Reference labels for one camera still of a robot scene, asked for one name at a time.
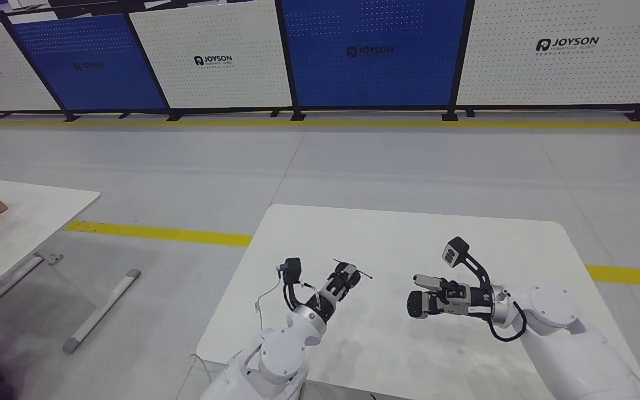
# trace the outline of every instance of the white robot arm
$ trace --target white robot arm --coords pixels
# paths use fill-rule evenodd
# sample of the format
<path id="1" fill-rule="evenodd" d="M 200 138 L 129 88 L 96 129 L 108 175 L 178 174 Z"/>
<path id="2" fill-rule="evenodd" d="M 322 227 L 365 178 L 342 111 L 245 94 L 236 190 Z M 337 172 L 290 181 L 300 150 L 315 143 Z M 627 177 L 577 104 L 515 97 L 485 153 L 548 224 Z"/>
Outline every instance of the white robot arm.
<path id="1" fill-rule="evenodd" d="M 287 328 L 260 332 L 229 361 L 200 400 L 297 399 L 308 373 L 306 348 L 320 344 L 336 304 L 361 278 L 354 265 L 339 262 L 322 290 L 302 304 L 294 292 L 294 285 L 300 284 L 300 259 L 287 259 L 278 272 L 283 275 L 284 297 L 291 309 Z M 254 358 L 258 360 L 257 371 L 249 369 Z"/>
<path id="2" fill-rule="evenodd" d="M 442 313 L 466 315 L 489 323 L 501 341 L 520 339 L 551 394 L 558 400 L 640 400 L 631 368 L 595 327 L 585 321 L 566 290 L 534 286 L 511 293 L 492 284 L 485 269 L 457 237 L 445 248 L 443 259 L 452 268 L 465 264 L 479 279 L 479 287 L 424 275 L 414 283 L 428 289 L 414 291 L 407 310 L 414 318 Z M 497 335 L 494 325 L 513 327 L 510 338 Z M 560 330 L 569 334 L 562 335 Z"/>

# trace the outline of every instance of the yellow stripe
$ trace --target yellow stripe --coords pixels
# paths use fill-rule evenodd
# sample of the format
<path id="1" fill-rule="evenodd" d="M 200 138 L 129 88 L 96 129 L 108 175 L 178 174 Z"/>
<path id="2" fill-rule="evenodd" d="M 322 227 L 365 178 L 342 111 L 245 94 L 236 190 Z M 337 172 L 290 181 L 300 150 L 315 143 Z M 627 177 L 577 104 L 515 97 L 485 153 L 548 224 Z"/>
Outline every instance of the yellow stripe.
<path id="1" fill-rule="evenodd" d="M 221 246 L 248 247 L 251 235 L 236 233 L 189 231 L 185 229 L 158 228 L 153 226 L 103 224 L 101 222 L 73 221 L 65 228 L 72 232 L 101 233 L 105 235 L 131 236 L 145 239 L 177 240 L 181 242 L 217 244 Z"/>
<path id="2" fill-rule="evenodd" d="M 640 285 L 640 268 L 587 265 L 587 271 L 594 281 Z"/>
<path id="3" fill-rule="evenodd" d="M 251 235 L 241 235 L 237 233 L 190 231 L 185 229 L 105 224 L 90 221 L 73 221 L 67 225 L 65 230 L 234 247 L 248 247 L 252 239 Z M 602 265 L 587 265 L 586 267 L 594 281 L 640 285 L 640 268 L 606 267 Z"/>
<path id="4" fill-rule="evenodd" d="M 167 122 L 164 120 L 135 121 L 113 120 L 92 121 L 79 119 L 75 122 L 61 121 L 0 121 L 0 127 L 292 127 L 292 126 L 337 126 L 367 128 L 510 128 L 510 129 L 639 129 L 637 122 L 545 122 L 545 121 L 394 121 L 394 120 L 314 120 L 289 121 L 280 120 L 197 120 L 189 119 Z"/>

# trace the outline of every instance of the black metal frame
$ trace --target black metal frame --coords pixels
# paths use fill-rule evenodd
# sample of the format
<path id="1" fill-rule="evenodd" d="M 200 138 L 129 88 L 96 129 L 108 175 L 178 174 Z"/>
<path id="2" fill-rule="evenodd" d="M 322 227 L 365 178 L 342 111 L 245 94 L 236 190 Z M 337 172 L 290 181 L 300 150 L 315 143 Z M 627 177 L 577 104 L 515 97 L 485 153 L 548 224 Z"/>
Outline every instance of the black metal frame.
<path id="1" fill-rule="evenodd" d="M 140 37 L 138 36 L 138 32 L 136 31 L 136 28 L 133 26 L 133 22 L 131 22 L 131 16 L 127 12 L 126 3 L 124 1 L 119 1 L 119 3 L 121 3 L 122 8 L 123 8 L 122 16 L 124 17 L 124 20 L 127 23 L 127 26 L 129 27 L 129 30 L 131 31 L 131 35 L 133 36 L 133 40 L 136 42 L 136 46 L 138 46 L 138 51 L 140 51 L 140 54 L 142 55 L 142 59 L 144 60 L 144 64 L 147 66 L 147 69 L 149 70 L 149 75 L 151 75 L 151 80 L 153 81 L 153 84 L 156 87 L 156 90 L 158 91 L 158 95 L 160 95 L 160 99 L 162 100 L 162 103 L 164 104 L 165 113 L 169 115 L 169 118 L 167 119 L 167 121 L 177 121 L 177 120 L 179 120 L 180 117 L 177 116 L 173 111 L 171 111 L 171 108 L 169 107 L 169 102 L 167 101 L 167 96 L 164 95 L 164 91 L 162 90 L 162 86 L 160 86 L 160 82 L 158 81 L 158 77 L 156 76 L 156 71 L 154 71 L 153 67 L 151 66 L 151 62 L 149 61 L 149 57 L 147 57 L 147 52 L 144 50 L 144 47 L 142 46 L 142 42 L 140 41 Z M 124 111 L 123 114 L 118 118 L 119 119 L 126 118 L 129 114 L 130 114 L 130 112 Z"/>
<path id="2" fill-rule="evenodd" d="M 458 120 L 458 116 L 456 115 L 456 102 L 458 101 L 458 91 L 460 90 L 462 69 L 464 68 L 464 58 L 467 54 L 467 44 L 469 43 L 469 33 L 471 32 L 471 21 L 473 20 L 473 9 L 475 6 L 476 0 L 467 0 L 467 6 L 464 9 L 464 16 L 462 17 L 462 33 L 460 34 L 460 43 L 458 44 L 458 57 L 456 57 L 456 70 L 453 74 L 449 108 L 446 114 L 442 114 L 443 121 Z"/>
<path id="3" fill-rule="evenodd" d="M 25 13 L 29 13 L 30 14 L 29 11 L 23 11 L 22 12 L 22 14 L 25 14 Z M 33 72 L 36 73 L 36 75 L 38 76 L 38 79 L 40 79 L 40 81 L 42 82 L 44 87 L 47 89 L 47 91 L 49 92 L 49 94 L 51 95 L 53 100 L 56 102 L 58 107 L 60 107 L 60 111 L 57 111 L 57 110 L 50 110 L 50 111 L 53 111 L 55 113 L 61 112 L 62 114 L 64 114 L 64 116 L 66 117 L 64 122 L 73 122 L 76 119 L 78 119 L 79 117 L 73 115 L 71 112 L 69 112 L 69 110 L 67 110 L 64 107 L 64 105 L 62 104 L 62 101 L 60 101 L 60 98 L 56 95 L 56 93 L 53 91 L 53 88 L 51 87 L 51 85 L 49 85 L 49 82 L 42 75 L 42 72 L 40 71 L 40 69 L 38 68 L 36 63 L 33 61 L 31 56 L 29 55 L 29 53 L 27 52 L 27 49 L 25 49 L 25 47 L 22 44 L 22 42 L 20 41 L 20 39 L 18 39 L 18 36 L 16 35 L 16 32 L 13 30 L 13 25 L 11 24 L 11 21 L 9 20 L 9 16 L 4 11 L 0 11 L 0 23 L 2 23 L 2 26 L 4 26 L 4 28 L 9 33 L 9 36 L 11 36 L 11 39 L 13 39 L 13 42 L 16 44 L 16 46 L 18 46 L 18 49 L 20 50 L 20 52 L 22 53 L 24 58 L 27 60 L 29 65 L 31 66 L 31 69 L 33 69 Z"/>
<path id="4" fill-rule="evenodd" d="M 464 110 L 467 117 L 475 117 L 476 110 L 613 110 L 613 111 L 632 111 L 626 113 L 625 116 L 631 121 L 640 121 L 640 104 L 564 104 L 564 105 L 461 105 L 456 106 L 457 110 Z"/>
<path id="5" fill-rule="evenodd" d="M 278 30 L 280 31 L 280 41 L 282 42 L 282 53 L 284 55 L 284 64 L 287 69 L 287 78 L 289 79 L 289 92 L 291 93 L 291 109 L 293 116 L 291 121 L 303 121 L 306 114 L 303 114 L 298 103 L 298 92 L 296 91 L 296 80 L 293 75 L 293 65 L 291 64 L 291 52 L 289 51 L 289 37 L 287 36 L 287 23 L 284 18 L 282 9 L 282 0 L 274 0 L 276 7 L 276 16 L 278 18 Z"/>
<path id="6" fill-rule="evenodd" d="M 598 110 L 630 110 L 631 113 L 625 114 L 631 121 L 640 121 L 640 104 L 574 104 L 574 105 L 461 105 L 457 104 L 458 93 L 460 90 L 460 81 L 462 79 L 462 71 L 464 68 L 464 61 L 467 51 L 467 45 L 469 41 L 469 34 L 471 30 L 471 23 L 473 19 L 473 11 L 475 8 L 475 0 L 467 0 L 467 4 L 464 11 L 463 21 L 462 21 L 462 32 L 460 36 L 460 42 L 458 45 L 458 54 L 456 57 L 456 66 L 454 71 L 453 84 L 451 89 L 451 96 L 449 99 L 449 104 L 436 105 L 436 106 L 310 106 L 310 107 L 301 107 L 298 102 L 298 96 L 296 91 L 295 77 L 293 73 L 293 65 L 291 61 L 291 53 L 289 49 L 288 35 L 287 35 L 287 26 L 286 20 L 284 16 L 284 10 L 282 5 L 282 0 L 274 0 L 275 8 L 276 8 L 276 16 L 278 20 L 278 28 L 280 32 L 280 39 L 282 42 L 282 50 L 284 55 L 284 62 L 287 70 L 287 78 L 289 80 L 289 92 L 291 94 L 292 105 L 288 106 L 276 106 L 276 107 L 228 107 L 228 108 L 172 108 L 169 105 L 169 102 L 162 90 L 162 86 L 158 81 L 158 77 L 149 61 L 149 57 L 147 56 L 144 47 L 140 41 L 140 37 L 138 36 L 133 23 L 131 22 L 130 11 L 131 7 L 128 6 L 126 0 L 111 0 L 99 3 L 91 3 L 91 4 L 79 4 L 79 5 L 66 5 L 59 7 L 51 7 L 46 9 L 34 9 L 34 10 L 25 10 L 25 11 L 16 11 L 12 13 L 4 13 L 0 11 L 0 22 L 5 27 L 13 41 L 16 43 L 20 52 L 23 54 L 25 59 L 29 62 L 29 65 L 36 73 L 40 81 L 44 84 L 47 91 L 51 94 L 53 99 L 55 100 L 60 110 L 10 110 L 10 111 L 0 111 L 0 119 L 12 114 L 12 113 L 29 113 L 29 114 L 46 114 L 46 115 L 56 115 L 63 114 L 66 117 L 65 122 L 72 122 L 79 118 L 79 116 L 75 114 L 89 114 L 89 113 L 120 113 L 121 115 L 118 117 L 120 119 L 126 118 L 132 113 L 145 113 L 145 114 L 167 114 L 169 116 L 167 121 L 177 121 L 184 115 L 206 115 L 206 114 L 226 114 L 226 113 L 238 113 L 238 112 L 254 112 L 254 111 L 271 111 L 271 117 L 277 117 L 282 110 L 291 110 L 293 111 L 293 116 L 291 117 L 291 121 L 302 121 L 305 118 L 305 114 L 302 111 L 307 110 L 389 110 L 389 111 L 427 111 L 427 110 L 446 110 L 446 113 L 442 114 L 443 121 L 457 121 L 458 117 L 456 115 L 457 110 L 464 110 L 466 112 L 467 117 L 474 117 L 475 110 L 579 110 L 579 109 L 598 109 Z M 156 8 L 152 9 L 172 9 L 172 8 L 183 8 L 186 7 L 189 3 L 189 0 L 172 0 L 167 4 L 163 4 Z M 15 31 L 13 30 L 13 25 L 9 20 L 9 16 L 12 15 L 25 15 L 25 14 L 35 14 L 41 12 L 52 12 L 60 9 L 69 9 L 69 8 L 91 8 L 91 7 L 100 7 L 106 5 L 119 5 L 121 9 L 121 13 L 125 18 L 125 21 L 131 30 L 133 38 L 138 46 L 138 50 L 143 56 L 145 65 L 152 77 L 154 85 L 158 90 L 158 93 L 162 99 L 164 104 L 164 108 L 162 109 L 142 109 L 142 110 L 68 110 L 62 104 L 60 98 L 53 91 L 51 85 L 44 78 L 41 71 L 36 66 L 33 59 L 29 56 L 23 44 L 18 39 Z"/>

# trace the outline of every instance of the white table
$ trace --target white table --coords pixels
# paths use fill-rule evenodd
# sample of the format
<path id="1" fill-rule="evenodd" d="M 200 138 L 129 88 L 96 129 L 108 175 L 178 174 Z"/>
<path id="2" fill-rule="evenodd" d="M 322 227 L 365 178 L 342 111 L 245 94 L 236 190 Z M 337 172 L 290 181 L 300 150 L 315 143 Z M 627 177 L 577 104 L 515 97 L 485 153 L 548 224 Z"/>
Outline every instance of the white table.
<path id="1" fill-rule="evenodd" d="M 0 214 L 0 281 L 3 283 L 0 296 L 42 261 L 46 260 L 51 266 L 60 261 L 62 255 L 42 250 L 35 253 L 35 250 L 98 197 L 98 192 L 0 181 L 0 200 L 9 207 Z M 67 354 L 75 351 L 139 275 L 137 270 L 129 271 L 106 304 L 97 305 L 96 311 L 63 346 Z"/>
<path id="2" fill-rule="evenodd" d="M 407 399 L 552 399 L 522 345 L 497 341 L 485 322 L 408 316 L 414 273 L 477 286 L 466 268 L 452 270 L 441 259 L 455 236 L 469 243 L 494 282 L 512 289 L 553 282 L 569 290 L 583 314 L 640 371 L 557 223 L 283 205 L 272 206 L 262 220 L 197 354 L 226 363 L 249 343 L 260 329 L 256 298 L 277 282 L 275 266 L 285 258 L 300 257 L 301 279 L 316 286 L 324 284 L 336 258 L 374 279 L 363 277 L 339 303 L 322 343 L 311 351 L 308 381 Z M 265 327 L 286 326 L 281 290 L 260 304 Z"/>

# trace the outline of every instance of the gray floor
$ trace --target gray floor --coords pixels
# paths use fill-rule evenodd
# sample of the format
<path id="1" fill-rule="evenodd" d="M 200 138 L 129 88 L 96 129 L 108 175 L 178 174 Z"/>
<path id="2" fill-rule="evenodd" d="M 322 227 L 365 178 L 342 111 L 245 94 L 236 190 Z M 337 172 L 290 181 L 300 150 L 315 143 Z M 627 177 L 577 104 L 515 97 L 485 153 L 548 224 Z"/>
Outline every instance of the gray floor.
<path id="1" fill-rule="evenodd" d="M 283 203 L 550 220 L 585 263 L 628 267 L 640 266 L 638 154 L 639 129 L 0 127 L 0 179 L 102 192 L 81 219 L 252 234 Z M 70 232 L 49 245 L 91 291 L 130 268 L 143 275 L 72 356 L 62 343 L 93 308 L 55 270 L 0 299 L 0 370 L 20 398 L 197 398 L 207 378 L 189 354 L 243 249 Z M 640 358 L 640 287 L 598 287 Z M 327 390 L 310 398 L 339 398 Z"/>

